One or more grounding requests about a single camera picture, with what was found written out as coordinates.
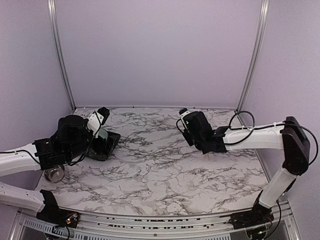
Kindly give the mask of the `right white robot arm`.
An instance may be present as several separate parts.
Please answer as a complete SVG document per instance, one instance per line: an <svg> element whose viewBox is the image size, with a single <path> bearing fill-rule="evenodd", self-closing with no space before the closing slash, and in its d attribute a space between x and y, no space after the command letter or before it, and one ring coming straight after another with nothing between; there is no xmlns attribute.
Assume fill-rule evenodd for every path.
<svg viewBox="0 0 320 240"><path fill-rule="evenodd" d="M213 129L202 111L179 110L181 133L189 146L207 153L227 153L246 149L276 149L284 152L284 162L257 197L252 210L266 211L276 203L297 177L309 168L310 141L307 128L288 116L284 121L251 127L220 126Z"/></svg>

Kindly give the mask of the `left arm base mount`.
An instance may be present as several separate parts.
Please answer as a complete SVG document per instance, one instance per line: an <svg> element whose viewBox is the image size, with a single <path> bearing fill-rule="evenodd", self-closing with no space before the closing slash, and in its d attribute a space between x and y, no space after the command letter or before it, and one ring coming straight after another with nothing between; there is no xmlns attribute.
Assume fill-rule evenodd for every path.
<svg viewBox="0 0 320 240"><path fill-rule="evenodd" d="M44 208L36 214L37 219L74 229L78 226L79 212L60 208L51 191L41 189L40 193L44 198Z"/></svg>

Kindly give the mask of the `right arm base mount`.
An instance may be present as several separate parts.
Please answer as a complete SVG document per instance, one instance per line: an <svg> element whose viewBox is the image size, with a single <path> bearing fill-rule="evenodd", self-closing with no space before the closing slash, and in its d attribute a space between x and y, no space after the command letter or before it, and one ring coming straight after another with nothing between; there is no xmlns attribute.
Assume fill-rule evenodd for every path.
<svg viewBox="0 0 320 240"><path fill-rule="evenodd" d="M235 230L253 227L274 220L271 208L262 206L258 200L255 201L251 210L232 213L228 221Z"/></svg>

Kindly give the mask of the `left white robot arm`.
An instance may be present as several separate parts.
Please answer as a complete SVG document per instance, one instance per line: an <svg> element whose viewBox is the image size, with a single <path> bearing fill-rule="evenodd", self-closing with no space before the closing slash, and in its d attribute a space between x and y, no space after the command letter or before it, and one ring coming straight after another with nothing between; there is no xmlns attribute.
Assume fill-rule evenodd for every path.
<svg viewBox="0 0 320 240"><path fill-rule="evenodd" d="M103 128L107 119L107 116L98 112L89 118L73 114L60 118L57 130L51 137L2 151L0 175L4 177L27 171L46 171L64 165L74 166L84 158L106 161L120 139L118 133ZM49 190L27 190L3 182L0 184L0 202L37 213L60 209Z"/></svg>

